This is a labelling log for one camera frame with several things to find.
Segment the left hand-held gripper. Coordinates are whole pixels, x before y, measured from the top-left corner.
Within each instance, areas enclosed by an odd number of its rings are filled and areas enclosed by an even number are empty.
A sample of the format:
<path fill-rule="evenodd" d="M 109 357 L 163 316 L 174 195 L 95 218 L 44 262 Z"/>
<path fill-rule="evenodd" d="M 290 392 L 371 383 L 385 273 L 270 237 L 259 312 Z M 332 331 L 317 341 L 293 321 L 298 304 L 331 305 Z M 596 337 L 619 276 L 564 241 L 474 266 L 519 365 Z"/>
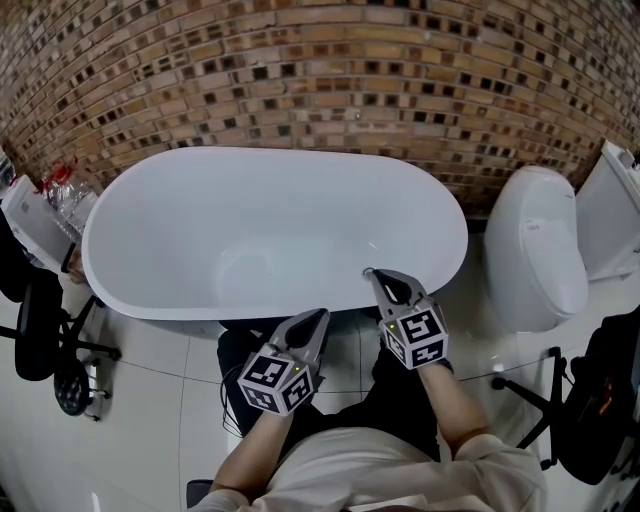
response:
<path fill-rule="evenodd" d="M 252 353 L 238 377 L 247 403 L 261 411 L 289 416 L 318 391 L 330 312 L 307 310 L 282 322 L 269 343 Z"/>

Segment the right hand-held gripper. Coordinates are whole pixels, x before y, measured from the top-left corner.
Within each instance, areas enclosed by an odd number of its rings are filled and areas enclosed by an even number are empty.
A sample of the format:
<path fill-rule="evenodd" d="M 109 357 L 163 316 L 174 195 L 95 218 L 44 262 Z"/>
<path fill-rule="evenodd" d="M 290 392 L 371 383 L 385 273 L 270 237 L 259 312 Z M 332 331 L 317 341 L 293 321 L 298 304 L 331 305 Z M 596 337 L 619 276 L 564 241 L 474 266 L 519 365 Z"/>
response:
<path fill-rule="evenodd" d="M 425 299 L 422 284 L 389 269 L 373 269 L 368 280 L 380 314 L 388 316 L 379 323 L 386 348 L 408 370 L 442 362 L 447 356 L 449 331 L 440 307 Z"/>

